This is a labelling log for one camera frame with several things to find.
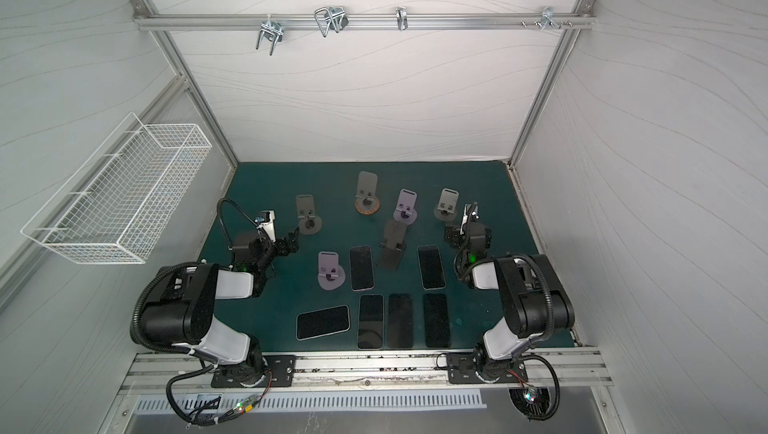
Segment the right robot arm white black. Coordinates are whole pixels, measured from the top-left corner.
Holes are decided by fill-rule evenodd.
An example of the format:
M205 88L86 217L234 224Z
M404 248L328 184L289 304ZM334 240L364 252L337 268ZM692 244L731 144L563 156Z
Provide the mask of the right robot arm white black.
M499 294L502 318L473 351L481 381L498 381L523 363L527 351L575 324L573 305L546 255L491 257L491 230L476 222L446 227L444 239L456 250L453 267L459 282Z

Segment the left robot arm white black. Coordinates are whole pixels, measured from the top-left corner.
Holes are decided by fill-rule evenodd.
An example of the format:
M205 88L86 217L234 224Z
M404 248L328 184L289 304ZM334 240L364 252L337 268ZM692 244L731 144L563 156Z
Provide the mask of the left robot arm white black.
M298 251L298 236L294 229L272 239L258 228L237 239L229 266L186 262L161 268L136 302L131 339L155 352L261 373L265 362L258 340L218 320L215 304L260 297L270 279L268 269L276 258Z

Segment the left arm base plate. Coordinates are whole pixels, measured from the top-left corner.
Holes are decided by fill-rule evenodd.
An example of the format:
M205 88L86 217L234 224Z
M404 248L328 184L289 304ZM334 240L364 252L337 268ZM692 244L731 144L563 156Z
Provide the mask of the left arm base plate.
M296 357L267 355L256 365L247 362L221 366L214 371L210 386L219 389L290 387Z

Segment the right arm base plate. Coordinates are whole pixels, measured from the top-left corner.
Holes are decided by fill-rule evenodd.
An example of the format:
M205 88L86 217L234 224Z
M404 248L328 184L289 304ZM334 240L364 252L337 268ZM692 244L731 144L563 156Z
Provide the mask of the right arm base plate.
M492 360L475 351L441 353L436 367L447 372L448 382L453 385L528 383L522 363Z

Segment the phone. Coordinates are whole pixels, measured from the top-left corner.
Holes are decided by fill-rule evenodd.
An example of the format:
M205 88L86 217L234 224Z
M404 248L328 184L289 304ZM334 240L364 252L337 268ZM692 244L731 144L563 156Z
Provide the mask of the phone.
M361 350L383 347L384 299L382 295L360 298L357 345Z
M423 296L424 338L428 348L451 346L447 298L444 294Z
M388 297L387 346L411 349L414 345L413 300L409 294Z
M349 259L351 289L355 292L373 289L375 287L375 273L370 247L351 248Z
M344 333L350 329L350 325L347 305L305 312L297 316L296 338L305 341Z
M440 250L437 246L420 246L417 250L422 286L425 290L446 286Z

